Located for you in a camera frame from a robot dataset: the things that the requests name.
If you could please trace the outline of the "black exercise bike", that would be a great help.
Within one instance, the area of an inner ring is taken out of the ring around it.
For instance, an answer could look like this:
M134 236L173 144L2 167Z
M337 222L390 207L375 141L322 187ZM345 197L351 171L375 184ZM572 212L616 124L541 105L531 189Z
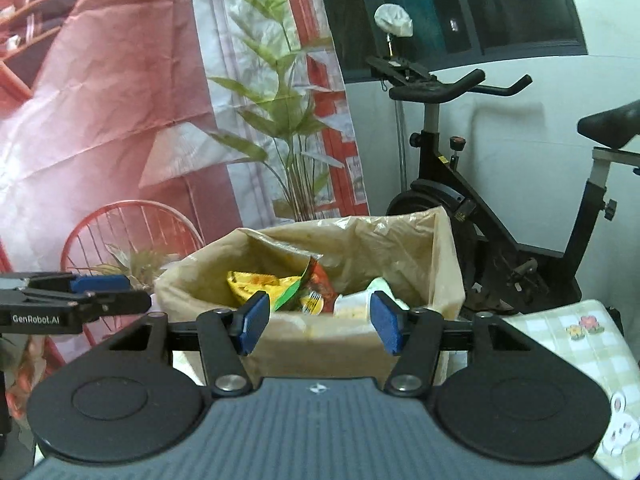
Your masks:
M394 102L424 109L418 175L391 214L446 210L468 304L535 312L639 301L639 79L618 70L492 84L369 58Z

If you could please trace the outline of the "dark window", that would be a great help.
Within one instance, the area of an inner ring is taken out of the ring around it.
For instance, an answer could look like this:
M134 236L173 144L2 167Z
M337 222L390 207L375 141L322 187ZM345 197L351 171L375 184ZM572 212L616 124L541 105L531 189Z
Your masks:
M370 79L369 56L396 52L430 70L584 55L574 0L323 0L343 76Z

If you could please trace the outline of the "yellow snack bag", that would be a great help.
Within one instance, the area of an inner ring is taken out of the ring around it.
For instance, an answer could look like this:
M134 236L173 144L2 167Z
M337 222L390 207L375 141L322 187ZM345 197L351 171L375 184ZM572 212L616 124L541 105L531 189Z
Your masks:
M278 278L272 274L230 271L227 274L227 284L240 304L250 300L256 292L265 292L269 296L270 307L277 307L280 297L300 280L299 276Z

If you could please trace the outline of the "orange snack bag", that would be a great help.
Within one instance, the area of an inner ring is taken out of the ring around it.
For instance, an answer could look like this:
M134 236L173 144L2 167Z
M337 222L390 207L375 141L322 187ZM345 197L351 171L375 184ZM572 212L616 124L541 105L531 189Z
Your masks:
M310 258L302 276L299 289L299 304L302 312L310 315L332 314L337 298L326 270L315 258Z

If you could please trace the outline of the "cardboard box with plastic liner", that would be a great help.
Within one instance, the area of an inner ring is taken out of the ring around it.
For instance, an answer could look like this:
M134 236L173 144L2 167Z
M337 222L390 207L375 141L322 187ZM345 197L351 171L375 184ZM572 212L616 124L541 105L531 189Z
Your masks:
M451 223L437 207L395 217L348 217L239 228L172 264L155 297L172 322L213 308L238 308L239 282L267 289L269 323L241 362L267 377L360 378L385 382L397 360L369 321L363 293L382 290L447 320L465 292Z

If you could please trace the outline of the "printed room backdrop cloth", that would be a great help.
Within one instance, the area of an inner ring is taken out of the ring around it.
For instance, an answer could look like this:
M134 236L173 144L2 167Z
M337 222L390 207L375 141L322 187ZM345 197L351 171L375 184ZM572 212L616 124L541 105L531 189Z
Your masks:
M368 212L323 0L1 0L1 267Z

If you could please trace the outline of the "white green cucumber chips bag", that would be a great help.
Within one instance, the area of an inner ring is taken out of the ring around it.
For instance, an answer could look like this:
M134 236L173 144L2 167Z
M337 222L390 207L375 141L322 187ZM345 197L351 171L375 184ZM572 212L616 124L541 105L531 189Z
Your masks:
M384 278L370 281L366 289L347 295L338 295L334 302L333 315L336 318L354 318L355 320L370 320L371 297L375 292L384 292L394 300L402 310L409 310L408 304L396 298L390 284Z

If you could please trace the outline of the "green striped snack packet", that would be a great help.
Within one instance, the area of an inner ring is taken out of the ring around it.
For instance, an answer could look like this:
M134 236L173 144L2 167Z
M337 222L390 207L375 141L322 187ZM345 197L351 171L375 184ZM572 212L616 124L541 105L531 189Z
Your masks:
M288 282L286 282L283 292L281 292L278 298L274 300L271 310L273 310L273 312L299 310L300 304L298 296L301 284L301 278L291 278Z

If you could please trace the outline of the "checkered bunny tablecloth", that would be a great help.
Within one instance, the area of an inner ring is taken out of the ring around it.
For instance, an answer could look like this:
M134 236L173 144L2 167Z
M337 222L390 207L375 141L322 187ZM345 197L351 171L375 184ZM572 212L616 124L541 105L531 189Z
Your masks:
M611 420L594 459L617 479L637 479L639 365L613 315L600 301L585 300L505 320L602 387Z

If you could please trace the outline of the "metal pole with white bag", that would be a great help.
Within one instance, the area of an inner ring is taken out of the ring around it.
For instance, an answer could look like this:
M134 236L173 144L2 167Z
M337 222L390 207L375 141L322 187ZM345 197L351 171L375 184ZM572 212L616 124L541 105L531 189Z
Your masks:
M373 14L375 25L384 32L386 37L386 46L388 50L388 58L396 62L398 54L394 48L394 40L397 38L410 38L413 36L413 21L408 12L399 4L383 3L374 11ZM408 164L406 153L406 118L404 106L401 102L394 104L397 147L400 172L400 190L407 191L408 182Z

